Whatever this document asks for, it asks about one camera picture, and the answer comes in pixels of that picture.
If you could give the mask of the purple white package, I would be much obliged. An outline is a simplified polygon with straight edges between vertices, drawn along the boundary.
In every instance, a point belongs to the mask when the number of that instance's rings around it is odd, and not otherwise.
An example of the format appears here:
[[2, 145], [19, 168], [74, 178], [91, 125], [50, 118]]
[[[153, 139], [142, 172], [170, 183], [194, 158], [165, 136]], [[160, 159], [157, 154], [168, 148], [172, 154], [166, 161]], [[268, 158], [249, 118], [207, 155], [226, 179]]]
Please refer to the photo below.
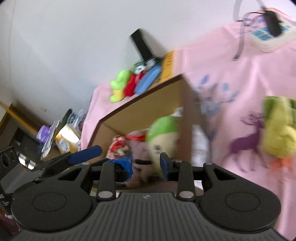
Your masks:
[[45, 159], [48, 156], [48, 154], [51, 150], [52, 144], [53, 144], [55, 132], [56, 132], [59, 124], [60, 124], [60, 121], [55, 120], [50, 127], [43, 125], [39, 129], [36, 138], [37, 138], [37, 140], [40, 141], [40, 143], [42, 145], [41, 159]]

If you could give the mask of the blue oval case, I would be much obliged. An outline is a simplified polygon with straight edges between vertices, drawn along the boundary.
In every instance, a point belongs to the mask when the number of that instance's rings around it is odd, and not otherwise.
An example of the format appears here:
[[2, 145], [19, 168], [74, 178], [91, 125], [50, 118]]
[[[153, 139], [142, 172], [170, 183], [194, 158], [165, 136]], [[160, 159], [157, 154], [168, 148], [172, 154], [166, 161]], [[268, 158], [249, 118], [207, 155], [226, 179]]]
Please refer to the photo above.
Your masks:
[[162, 71], [160, 65], [153, 66], [143, 78], [141, 78], [140, 82], [136, 86], [134, 93], [137, 95], [143, 94], [147, 91], [147, 89], [153, 84], [153, 82], [158, 78]]

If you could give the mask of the black phone leaning on wall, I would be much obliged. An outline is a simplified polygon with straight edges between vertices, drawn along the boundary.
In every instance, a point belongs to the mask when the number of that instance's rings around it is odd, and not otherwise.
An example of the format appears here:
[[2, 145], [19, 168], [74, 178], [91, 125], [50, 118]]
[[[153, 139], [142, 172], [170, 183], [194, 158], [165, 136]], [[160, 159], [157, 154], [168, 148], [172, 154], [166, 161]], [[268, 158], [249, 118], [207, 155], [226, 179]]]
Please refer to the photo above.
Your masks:
[[142, 30], [137, 29], [130, 35], [134, 45], [136, 46], [140, 56], [142, 57], [143, 61], [147, 62], [154, 58], [154, 55], [151, 52], [151, 49], [146, 44], [145, 40], [142, 36]]

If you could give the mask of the red plush toy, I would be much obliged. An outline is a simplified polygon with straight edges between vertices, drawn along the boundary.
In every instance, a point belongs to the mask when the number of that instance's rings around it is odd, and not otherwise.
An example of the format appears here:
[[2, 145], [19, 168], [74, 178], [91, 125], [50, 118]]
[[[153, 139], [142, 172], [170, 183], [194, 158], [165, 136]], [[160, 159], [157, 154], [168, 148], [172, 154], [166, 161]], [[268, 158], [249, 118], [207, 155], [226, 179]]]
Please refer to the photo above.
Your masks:
[[131, 97], [134, 95], [135, 88], [137, 87], [140, 80], [144, 77], [144, 75], [145, 75], [145, 72], [140, 73], [139, 75], [133, 74], [130, 77], [130, 79], [123, 91], [123, 93], [126, 97]]

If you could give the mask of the brown cardboard box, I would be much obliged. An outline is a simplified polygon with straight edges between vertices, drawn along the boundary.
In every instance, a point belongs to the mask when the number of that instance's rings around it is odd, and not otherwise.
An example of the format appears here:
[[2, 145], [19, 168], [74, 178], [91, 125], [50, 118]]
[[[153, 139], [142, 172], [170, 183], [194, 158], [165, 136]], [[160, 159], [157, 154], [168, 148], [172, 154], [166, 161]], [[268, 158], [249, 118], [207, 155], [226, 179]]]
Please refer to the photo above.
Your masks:
[[90, 139], [89, 146], [98, 145], [105, 156], [114, 136], [144, 130], [158, 118], [182, 108], [180, 139], [176, 158], [203, 166], [211, 159], [208, 120], [205, 108], [183, 75], [178, 75], [135, 97], [102, 118]]

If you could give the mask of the black charger adapter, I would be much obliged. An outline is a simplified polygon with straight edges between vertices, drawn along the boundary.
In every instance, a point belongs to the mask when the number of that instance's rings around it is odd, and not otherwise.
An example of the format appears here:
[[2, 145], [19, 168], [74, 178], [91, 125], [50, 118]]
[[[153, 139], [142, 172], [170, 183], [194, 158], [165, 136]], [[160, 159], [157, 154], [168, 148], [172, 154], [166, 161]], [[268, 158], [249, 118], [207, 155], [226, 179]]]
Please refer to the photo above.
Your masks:
[[265, 9], [263, 12], [263, 17], [266, 22], [269, 33], [274, 37], [280, 36], [282, 31], [276, 13], [274, 11]]

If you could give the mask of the white power strip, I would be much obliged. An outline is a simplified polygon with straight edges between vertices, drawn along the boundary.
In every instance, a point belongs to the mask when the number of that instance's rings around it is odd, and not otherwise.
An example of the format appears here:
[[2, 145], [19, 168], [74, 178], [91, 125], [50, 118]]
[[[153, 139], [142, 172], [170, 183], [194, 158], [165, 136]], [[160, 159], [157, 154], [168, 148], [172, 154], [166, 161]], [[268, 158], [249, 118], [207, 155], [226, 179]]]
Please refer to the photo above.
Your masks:
[[274, 37], [268, 27], [258, 27], [250, 34], [252, 45], [261, 52], [271, 53], [295, 40], [295, 24], [281, 20], [281, 34]]

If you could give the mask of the pink printed tablecloth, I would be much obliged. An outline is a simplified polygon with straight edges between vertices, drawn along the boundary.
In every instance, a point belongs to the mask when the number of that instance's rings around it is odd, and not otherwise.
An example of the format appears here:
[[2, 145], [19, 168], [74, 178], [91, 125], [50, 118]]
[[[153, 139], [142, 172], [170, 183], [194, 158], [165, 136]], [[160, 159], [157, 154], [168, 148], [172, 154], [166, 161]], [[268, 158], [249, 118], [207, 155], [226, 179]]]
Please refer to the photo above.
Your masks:
[[282, 204], [277, 229], [294, 238], [295, 158], [283, 162], [268, 155], [250, 117], [263, 113], [266, 96], [295, 98], [295, 42], [261, 52], [250, 34], [263, 26], [256, 11], [175, 51], [174, 76], [183, 74], [202, 101], [214, 161], [273, 190]]

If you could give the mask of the yellow book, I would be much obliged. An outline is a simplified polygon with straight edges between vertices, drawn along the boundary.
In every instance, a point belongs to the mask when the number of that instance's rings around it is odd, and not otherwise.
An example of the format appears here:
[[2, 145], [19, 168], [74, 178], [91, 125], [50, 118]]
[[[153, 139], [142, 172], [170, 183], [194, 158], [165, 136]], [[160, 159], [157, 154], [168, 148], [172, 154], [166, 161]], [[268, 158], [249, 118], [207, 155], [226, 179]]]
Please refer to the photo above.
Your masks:
[[174, 76], [174, 56], [174, 50], [163, 56], [163, 61], [161, 64], [162, 70], [158, 77], [158, 83], [166, 82]]

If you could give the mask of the small panda toy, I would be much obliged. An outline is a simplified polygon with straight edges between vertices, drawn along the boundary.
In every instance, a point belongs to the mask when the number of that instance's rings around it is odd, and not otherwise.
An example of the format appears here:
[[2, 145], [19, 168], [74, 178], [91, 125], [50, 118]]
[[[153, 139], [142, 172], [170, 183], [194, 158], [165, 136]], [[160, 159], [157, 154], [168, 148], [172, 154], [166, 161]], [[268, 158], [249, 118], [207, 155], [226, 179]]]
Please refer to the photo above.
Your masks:
[[141, 73], [149, 71], [153, 66], [157, 65], [158, 61], [156, 59], [145, 61], [138, 61], [134, 64], [132, 68], [132, 73], [135, 75], [140, 75]]

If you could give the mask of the green yellow plush toy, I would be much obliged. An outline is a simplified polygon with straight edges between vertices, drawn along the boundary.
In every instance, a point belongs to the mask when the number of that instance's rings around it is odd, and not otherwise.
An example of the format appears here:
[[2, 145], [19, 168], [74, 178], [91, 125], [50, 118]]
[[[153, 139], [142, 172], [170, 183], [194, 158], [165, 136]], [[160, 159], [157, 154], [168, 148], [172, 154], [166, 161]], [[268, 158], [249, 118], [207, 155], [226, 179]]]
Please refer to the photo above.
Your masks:
[[131, 76], [130, 70], [123, 70], [119, 72], [117, 78], [112, 80], [110, 83], [110, 87], [113, 90], [113, 94], [110, 97], [110, 101], [112, 103], [119, 102], [125, 98], [125, 94], [123, 93], [127, 83], [129, 82]]

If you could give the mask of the yellow green towel bundle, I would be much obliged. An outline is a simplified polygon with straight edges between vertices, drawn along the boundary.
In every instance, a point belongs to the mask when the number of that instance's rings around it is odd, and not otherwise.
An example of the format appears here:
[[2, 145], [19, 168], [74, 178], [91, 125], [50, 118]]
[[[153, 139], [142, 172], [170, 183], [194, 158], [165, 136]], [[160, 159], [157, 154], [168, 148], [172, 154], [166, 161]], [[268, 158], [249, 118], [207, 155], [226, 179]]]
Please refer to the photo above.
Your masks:
[[295, 153], [295, 100], [282, 96], [266, 96], [263, 102], [263, 147], [277, 158]]

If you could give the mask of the green head plush doll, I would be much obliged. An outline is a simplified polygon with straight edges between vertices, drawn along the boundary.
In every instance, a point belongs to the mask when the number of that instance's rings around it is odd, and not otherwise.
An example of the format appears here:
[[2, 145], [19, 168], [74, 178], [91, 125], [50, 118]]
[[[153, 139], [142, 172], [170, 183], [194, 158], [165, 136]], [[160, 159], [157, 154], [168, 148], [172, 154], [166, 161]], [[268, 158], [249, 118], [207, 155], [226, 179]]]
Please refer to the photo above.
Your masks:
[[145, 142], [155, 172], [160, 178], [163, 178], [160, 154], [165, 152], [169, 158], [175, 157], [180, 137], [180, 120], [180, 117], [164, 116], [156, 119], [147, 130]]

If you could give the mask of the yellow white tissue pack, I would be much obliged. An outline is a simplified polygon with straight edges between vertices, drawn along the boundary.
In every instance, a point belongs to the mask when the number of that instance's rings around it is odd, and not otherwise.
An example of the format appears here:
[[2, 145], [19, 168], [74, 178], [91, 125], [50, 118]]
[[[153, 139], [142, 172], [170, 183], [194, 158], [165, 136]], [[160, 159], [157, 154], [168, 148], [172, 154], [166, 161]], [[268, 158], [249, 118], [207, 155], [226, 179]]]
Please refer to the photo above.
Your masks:
[[56, 145], [62, 154], [78, 151], [79, 141], [79, 134], [70, 124], [64, 125], [55, 137]]

